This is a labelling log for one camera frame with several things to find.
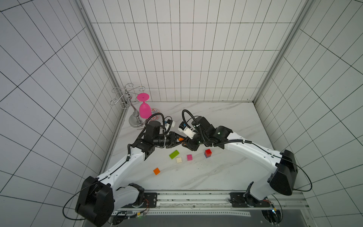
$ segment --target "marble table surface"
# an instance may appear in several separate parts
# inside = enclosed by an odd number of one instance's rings
[[[160,110],[164,116],[171,116],[176,122],[171,131],[178,131],[182,121],[182,110],[187,109],[194,116],[204,116],[214,127],[223,125],[234,132],[264,147],[272,149],[272,145],[263,128],[253,103],[236,102],[148,102],[151,108]],[[140,129],[132,128],[128,109],[124,123],[117,138],[108,166],[113,166],[127,154],[127,144],[133,143]],[[197,151],[178,145],[171,149],[155,148],[155,151],[125,178],[122,185],[136,183],[147,190],[246,190],[250,182],[256,181],[267,174],[260,165],[233,151],[219,147],[211,148],[212,156],[205,158],[204,145]],[[169,154],[178,150],[182,163],[176,158],[170,159]],[[193,160],[187,161],[187,154]],[[155,175],[153,170],[161,171]]]

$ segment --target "pink wine glass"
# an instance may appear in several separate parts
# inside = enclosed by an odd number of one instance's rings
[[[147,100],[149,100],[150,96],[146,93],[140,93],[137,96],[137,99],[139,101],[142,101],[143,103],[140,105],[139,111],[140,111],[140,117],[148,119],[151,116],[151,108],[149,104],[146,103]]]

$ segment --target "green lego brick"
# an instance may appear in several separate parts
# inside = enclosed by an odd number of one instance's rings
[[[175,150],[173,153],[171,153],[171,154],[169,155],[169,157],[170,157],[171,159],[173,159],[173,158],[175,158],[178,154],[179,154],[179,151],[178,151],[178,150]]]

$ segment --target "red lego brick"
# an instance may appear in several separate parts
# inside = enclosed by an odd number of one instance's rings
[[[206,158],[209,158],[212,155],[211,150],[210,149],[205,150],[204,155],[205,155]]]

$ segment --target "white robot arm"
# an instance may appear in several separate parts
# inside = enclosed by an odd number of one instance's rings
[[[184,112],[192,116],[192,125],[196,131],[186,123]],[[244,194],[248,206],[254,207],[256,203],[276,192],[283,195],[292,194],[297,175],[292,152],[270,150],[246,140],[226,127],[214,128],[204,117],[194,118],[187,110],[183,110],[182,116],[183,122],[179,128],[180,131],[190,129],[192,135],[190,132],[187,133],[189,138],[172,131],[169,133],[169,129],[159,134],[161,124],[157,121],[149,123],[146,121],[146,126],[136,141],[128,145],[126,157],[97,178],[89,177],[83,182],[84,190],[78,198],[76,212],[96,226],[102,226],[114,210],[129,204],[141,205],[144,200],[144,189],[136,184],[129,184],[125,188],[119,187],[121,182],[134,167],[154,151],[155,146],[171,148],[178,144],[194,151],[202,143],[205,146],[218,146],[237,152],[268,170],[269,173],[265,177],[251,182],[248,186]]]

